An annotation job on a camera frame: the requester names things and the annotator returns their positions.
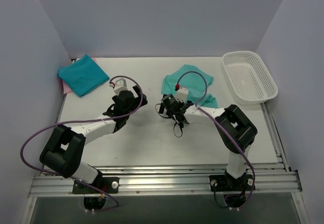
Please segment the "light green t shirt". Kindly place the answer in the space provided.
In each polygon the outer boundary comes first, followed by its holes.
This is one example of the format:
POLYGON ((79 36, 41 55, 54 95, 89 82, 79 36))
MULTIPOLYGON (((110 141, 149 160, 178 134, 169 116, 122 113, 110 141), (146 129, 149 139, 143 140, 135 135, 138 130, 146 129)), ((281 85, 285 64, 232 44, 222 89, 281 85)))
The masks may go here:
MULTIPOLYGON (((161 93, 163 95, 173 94, 175 96, 175 85, 185 72, 188 71, 197 71, 200 73, 206 80, 207 86, 211 86, 214 82, 214 77, 203 72, 198 67, 194 65, 183 65, 173 74, 165 76, 163 79, 161 93)), ((201 76, 196 73, 188 73, 180 80, 180 86, 186 87, 189 90, 187 99, 196 103, 201 99, 205 93, 205 83, 201 76)), ((215 96, 210 93, 207 93, 206 96, 198 103, 199 106, 209 107, 209 108, 218 108, 217 100, 215 96)))

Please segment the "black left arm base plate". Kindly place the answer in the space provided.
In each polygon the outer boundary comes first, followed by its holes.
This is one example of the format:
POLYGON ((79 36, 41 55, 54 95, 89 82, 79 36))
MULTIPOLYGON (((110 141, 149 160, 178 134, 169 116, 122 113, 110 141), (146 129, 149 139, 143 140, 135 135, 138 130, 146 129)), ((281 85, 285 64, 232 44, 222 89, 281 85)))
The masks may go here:
POLYGON ((93 183, 84 183, 83 181, 75 180, 72 188, 73 194, 98 194, 95 188, 104 191, 108 194, 118 193, 119 177, 98 176, 93 183))

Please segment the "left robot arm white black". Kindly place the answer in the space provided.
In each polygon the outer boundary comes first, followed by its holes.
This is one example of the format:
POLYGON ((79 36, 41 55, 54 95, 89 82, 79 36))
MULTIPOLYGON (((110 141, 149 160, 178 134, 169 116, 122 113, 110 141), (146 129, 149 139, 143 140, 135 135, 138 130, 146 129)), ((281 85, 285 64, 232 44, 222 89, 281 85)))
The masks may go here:
POLYGON ((133 91, 119 88, 112 100, 114 103, 95 122, 73 127, 56 126, 39 158, 41 163, 61 176, 83 181, 84 188, 90 193, 99 192, 105 184, 99 170, 82 162, 84 147, 104 135, 119 131, 126 125, 131 112, 147 104, 146 96, 136 85, 133 91))

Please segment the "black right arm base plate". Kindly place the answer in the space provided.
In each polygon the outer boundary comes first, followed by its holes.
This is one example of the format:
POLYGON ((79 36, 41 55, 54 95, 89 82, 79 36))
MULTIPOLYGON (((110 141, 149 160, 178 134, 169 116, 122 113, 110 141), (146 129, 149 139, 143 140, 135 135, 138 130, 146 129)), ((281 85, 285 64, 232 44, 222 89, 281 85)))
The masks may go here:
POLYGON ((225 174, 210 175, 209 182, 212 192, 243 192, 255 190, 253 176, 251 174, 245 174, 237 179, 225 174))

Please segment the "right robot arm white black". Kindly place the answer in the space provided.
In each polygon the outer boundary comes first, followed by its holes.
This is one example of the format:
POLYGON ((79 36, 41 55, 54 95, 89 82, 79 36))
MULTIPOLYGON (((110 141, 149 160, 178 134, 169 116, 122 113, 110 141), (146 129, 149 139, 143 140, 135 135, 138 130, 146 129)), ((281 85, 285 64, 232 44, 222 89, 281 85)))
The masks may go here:
POLYGON ((215 126, 229 150, 225 184, 231 190, 243 184, 247 177, 248 152, 258 131, 237 105, 226 108, 202 107, 191 101, 182 102, 169 94, 162 98, 158 113, 165 113, 164 118, 172 119, 180 132, 189 124, 215 126))

